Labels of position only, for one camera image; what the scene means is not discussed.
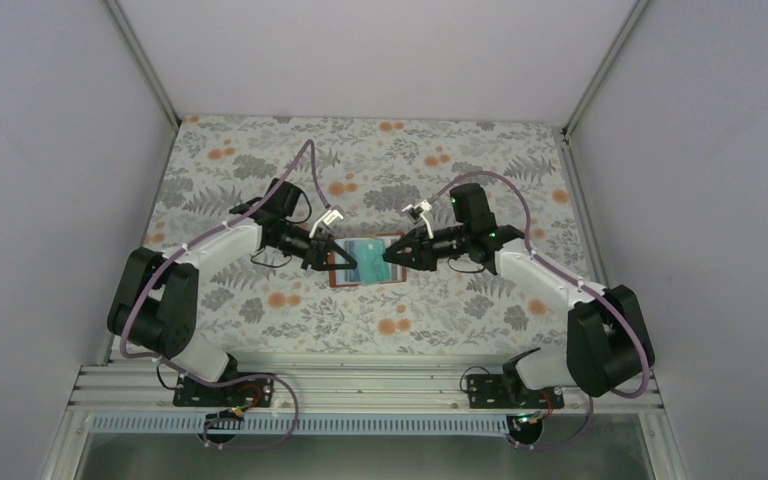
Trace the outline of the teal credit card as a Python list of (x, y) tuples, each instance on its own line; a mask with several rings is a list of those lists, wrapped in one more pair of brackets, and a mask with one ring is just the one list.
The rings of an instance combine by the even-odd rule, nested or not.
[(350, 284), (379, 284), (391, 279), (391, 268), (382, 256), (386, 244), (380, 238), (349, 239), (345, 249), (357, 260), (358, 267), (346, 273)]

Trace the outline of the brown leather card holder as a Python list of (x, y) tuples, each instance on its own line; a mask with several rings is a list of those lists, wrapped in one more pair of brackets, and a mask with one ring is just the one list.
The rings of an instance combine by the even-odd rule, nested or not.
[(385, 250), (401, 235), (401, 232), (396, 232), (338, 238), (336, 244), (355, 259), (357, 266), (348, 270), (330, 271), (329, 286), (337, 289), (406, 282), (407, 268), (386, 262), (383, 258)]

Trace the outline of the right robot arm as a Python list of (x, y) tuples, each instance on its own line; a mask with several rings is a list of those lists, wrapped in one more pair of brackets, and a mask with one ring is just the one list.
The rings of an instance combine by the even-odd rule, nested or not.
[(590, 397), (636, 398), (649, 385), (654, 351), (636, 294), (624, 285), (587, 281), (540, 254), (528, 235), (498, 224), (485, 190), (466, 183), (449, 192), (456, 224), (434, 230), (429, 202), (405, 207), (419, 226), (402, 235), (384, 261), (416, 271), (467, 256), (481, 269), (515, 283), (567, 321), (565, 343), (538, 347), (508, 360), (502, 378), (511, 394), (574, 386)]

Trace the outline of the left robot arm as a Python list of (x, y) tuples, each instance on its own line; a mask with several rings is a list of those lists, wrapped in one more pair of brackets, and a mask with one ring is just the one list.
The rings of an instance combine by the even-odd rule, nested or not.
[(154, 357), (213, 388), (226, 386), (237, 372), (233, 357), (196, 330), (199, 286), (245, 256), (273, 248), (304, 270), (351, 270), (356, 260), (338, 246), (329, 227), (344, 218), (326, 206), (311, 228), (290, 220), (303, 191), (272, 180), (263, 197), (240, 204), (230, 217), (196, 239), (165, 252), (140, 247), (128, 257), (107, 316), (107, 328), (141, 356)]

